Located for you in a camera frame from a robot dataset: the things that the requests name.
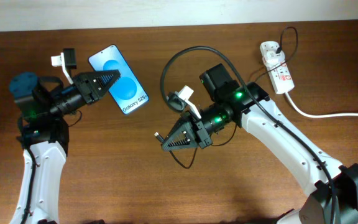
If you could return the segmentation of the blue Galaxy smartphone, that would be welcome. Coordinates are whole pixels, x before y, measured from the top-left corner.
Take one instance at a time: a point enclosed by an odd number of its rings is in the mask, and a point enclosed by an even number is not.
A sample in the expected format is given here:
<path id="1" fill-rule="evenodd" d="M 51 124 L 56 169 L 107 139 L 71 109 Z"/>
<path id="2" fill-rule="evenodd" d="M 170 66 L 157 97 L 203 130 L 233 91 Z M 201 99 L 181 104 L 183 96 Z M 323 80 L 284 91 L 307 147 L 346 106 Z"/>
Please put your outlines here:
<path id="1" fill-rule="evenodd" d="M 149 102 L 149 96 L 114 44 L 88 58 L 95 71 L 117 70 L 119 79 L 109 89 L 110 95 L 124 114 L 130 114 Z"/>

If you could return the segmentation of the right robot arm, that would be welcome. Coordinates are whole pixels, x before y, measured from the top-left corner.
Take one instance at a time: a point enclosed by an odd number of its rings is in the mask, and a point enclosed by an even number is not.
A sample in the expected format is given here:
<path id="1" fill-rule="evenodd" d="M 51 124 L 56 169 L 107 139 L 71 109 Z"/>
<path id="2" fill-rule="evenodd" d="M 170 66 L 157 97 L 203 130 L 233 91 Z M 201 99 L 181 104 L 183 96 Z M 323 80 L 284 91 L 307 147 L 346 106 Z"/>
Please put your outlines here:
<path id="1" fill-rule="evenodd" d="M 313 144 L 282 115 L 256 83 L 246 88 L 231 78 L 224 65 L 205 71 L 200 80 L 213 104 L 181 114 L 167 137 L 156 134 L 164 151 L 212 145 L 211 135 L 236 125 L 262 142 L 291 172 L 308 197 L 275 223 L 358 223 L 358 164 L 344 166 Z"/>

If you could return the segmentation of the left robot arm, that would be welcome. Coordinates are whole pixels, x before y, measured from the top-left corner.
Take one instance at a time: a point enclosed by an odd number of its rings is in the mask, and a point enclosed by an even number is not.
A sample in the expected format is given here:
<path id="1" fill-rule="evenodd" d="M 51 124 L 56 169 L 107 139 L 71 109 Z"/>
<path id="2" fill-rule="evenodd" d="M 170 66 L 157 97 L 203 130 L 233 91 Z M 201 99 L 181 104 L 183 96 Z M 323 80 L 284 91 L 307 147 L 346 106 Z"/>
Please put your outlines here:
<path id="1" fill-rule="evenodd" d="M 64 117 L 99 101 L 116 83 L 118 70 L 83 72 L 64 87 L 58 77 L 32 72 L 15 76 L 9 91 L 19 107 L 17 120 L 24 173 L 11 223 L 58 223 L 60 179 L 67 160 L 69 125 Z"/>

